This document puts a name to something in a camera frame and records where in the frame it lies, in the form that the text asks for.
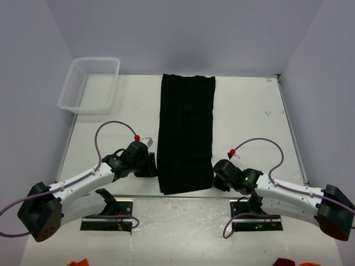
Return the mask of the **black t shirt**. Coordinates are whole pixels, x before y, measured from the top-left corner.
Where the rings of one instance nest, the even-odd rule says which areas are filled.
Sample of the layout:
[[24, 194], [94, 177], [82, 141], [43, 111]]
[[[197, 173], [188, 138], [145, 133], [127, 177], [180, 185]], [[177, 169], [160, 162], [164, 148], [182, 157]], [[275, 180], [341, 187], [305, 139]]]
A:
[[211, 188], [215, 77], [164, 74], [157, 148], [165, 195]]

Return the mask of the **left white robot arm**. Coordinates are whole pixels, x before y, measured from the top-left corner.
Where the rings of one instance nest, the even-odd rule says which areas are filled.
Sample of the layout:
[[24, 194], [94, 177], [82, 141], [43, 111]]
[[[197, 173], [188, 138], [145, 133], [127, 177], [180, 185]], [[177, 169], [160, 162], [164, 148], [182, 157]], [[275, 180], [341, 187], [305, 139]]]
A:
[[46, 186], [34, 185], [17, 216], [36, 242], [50, 238], [61, 226], [83, 217], [108, 218], [115, 212], [116, 200], [106, 189], [121, 178], [155, 177], [153, 144], [150, 137], [133, 141], [121, 153], [105, 156], [99, 165], [66, 181]]

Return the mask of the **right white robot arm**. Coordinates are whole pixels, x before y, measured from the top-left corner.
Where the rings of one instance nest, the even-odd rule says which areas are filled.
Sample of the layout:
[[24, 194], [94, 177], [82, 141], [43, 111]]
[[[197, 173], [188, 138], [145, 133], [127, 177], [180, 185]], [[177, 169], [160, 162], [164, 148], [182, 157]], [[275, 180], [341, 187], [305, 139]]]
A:
[[214, 184], [224, 191], [235, 190], [249, 199], [246, 207], [232, 216], [270, 219], [288, 216], [315, 225], [339, 241], [349, 239], [354, 221], [354, 204], [336, 186], [314, 188], [271, 178], [251, 168], [240, 170], [223, 159], [213, 168]]

